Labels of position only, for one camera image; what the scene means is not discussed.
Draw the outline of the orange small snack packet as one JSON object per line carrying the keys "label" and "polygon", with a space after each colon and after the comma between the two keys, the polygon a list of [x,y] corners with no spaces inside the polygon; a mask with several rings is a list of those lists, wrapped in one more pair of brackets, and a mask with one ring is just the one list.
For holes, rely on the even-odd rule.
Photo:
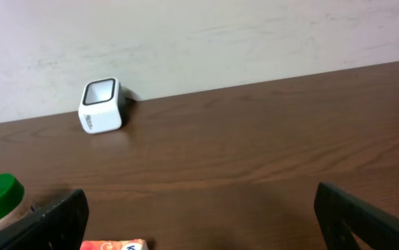
{"label": "orange small snack packet", "polygon": [[83,241],[80,250],[148,250],[145,240],[86,240]]}

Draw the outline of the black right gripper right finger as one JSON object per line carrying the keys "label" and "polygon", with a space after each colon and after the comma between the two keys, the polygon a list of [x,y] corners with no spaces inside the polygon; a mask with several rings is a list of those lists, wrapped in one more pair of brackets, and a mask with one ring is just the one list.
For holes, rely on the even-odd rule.
{"label": "black right gripper right finger", "polygon": [[319,183],[314,212],[329,250],[399,249],[399,219],[330,183]]}

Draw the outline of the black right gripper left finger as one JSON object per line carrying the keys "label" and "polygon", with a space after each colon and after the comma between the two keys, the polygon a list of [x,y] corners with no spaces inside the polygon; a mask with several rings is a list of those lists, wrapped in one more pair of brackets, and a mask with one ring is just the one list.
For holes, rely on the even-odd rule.
{"label": "black right gripper left finger", "polygon": [[0,230],[0,250],[79,249],[89,206],[76,189]]}

